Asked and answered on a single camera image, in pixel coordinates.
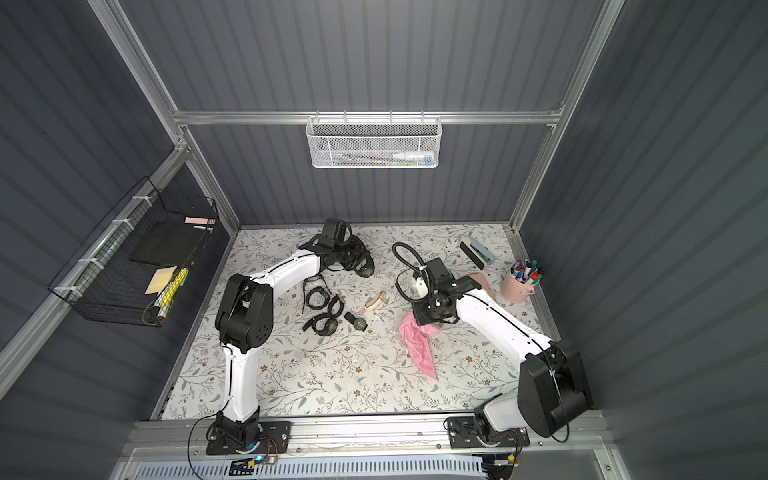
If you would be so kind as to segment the pink cloth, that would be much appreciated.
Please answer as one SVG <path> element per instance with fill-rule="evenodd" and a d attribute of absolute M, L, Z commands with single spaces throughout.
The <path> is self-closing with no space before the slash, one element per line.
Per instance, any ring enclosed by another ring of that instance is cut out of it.
<path fill-rule="evenodd" d="M 399 326 L 399 332 L 414 364 L 427 377 L 437 380 L 429 339 L 439 335 L 440 330 L 434 325 L 420 326 L 414 311 L 409 310 Z"/>

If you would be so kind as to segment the black strap wristwatch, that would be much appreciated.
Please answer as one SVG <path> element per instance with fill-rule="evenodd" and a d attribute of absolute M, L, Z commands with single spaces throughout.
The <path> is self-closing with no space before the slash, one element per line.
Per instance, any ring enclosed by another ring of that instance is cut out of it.
<path fill-rule="evenodd" d="M 342 261 L 346 271 L 352 271 L 362 278 L 369 278 L 375 272 L 375 263 L 370 251 L 362 240 L 352 235 L 347 244 L 348 251 Z"/>

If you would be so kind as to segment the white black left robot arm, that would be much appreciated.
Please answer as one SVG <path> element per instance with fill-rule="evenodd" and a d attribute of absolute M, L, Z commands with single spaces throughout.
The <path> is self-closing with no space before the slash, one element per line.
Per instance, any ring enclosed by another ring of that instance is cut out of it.
<path fill-rule="evenodd" d="M 256 448 L 261 436 L 256 388 L 258 349 L 274 327 L 274 303 L 294 285 L 338 264 L 369 277 L 370 252 L 348 222 L 329 218 L 322 231 L 291 256 L 262 271 L 234 274 L 226 283 L 215 317 L 225 358 L 225 405 L 214 425 L 240 451 Z"/>

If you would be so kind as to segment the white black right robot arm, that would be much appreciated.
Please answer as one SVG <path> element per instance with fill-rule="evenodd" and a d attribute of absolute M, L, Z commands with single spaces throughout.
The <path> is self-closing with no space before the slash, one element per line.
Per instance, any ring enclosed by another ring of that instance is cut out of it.
<path fill-rule="evenodd" d="M 435 258 L 412 266 L 398 292 L 411 303 L 418 324 L 466 323 L 515 367 L 517 387 L 475 408 L 474 431 L 483 443 L 527 428 L 551 437 L 593 408 L 581 355 L 567 340 L 537 333 L 502 308 L 470 276 L 456 277 Z"/>

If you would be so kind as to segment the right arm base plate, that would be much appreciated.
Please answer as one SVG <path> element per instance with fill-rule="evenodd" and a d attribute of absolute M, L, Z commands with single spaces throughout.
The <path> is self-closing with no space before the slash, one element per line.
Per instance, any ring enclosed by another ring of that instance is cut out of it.
<path fill-rule="evenodd" d="M 525 428 L 500 432 L 494 430 L 485 420 L 478 420 L 470 415 L 449 416 L 443 421 L 443 428 L 448 433 L 452 449 L 515 449 L 530 445 Z"/>

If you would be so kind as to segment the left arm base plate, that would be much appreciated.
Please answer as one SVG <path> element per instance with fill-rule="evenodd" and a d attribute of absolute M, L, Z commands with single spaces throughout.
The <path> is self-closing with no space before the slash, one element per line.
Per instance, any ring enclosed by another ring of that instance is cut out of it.
<path fill-rule="evenodd" d="M 289 421 L 234 422 L 216 419 L 206 432 L 208 455 L 265 455 L 287 452 L 292 423 Z"/>

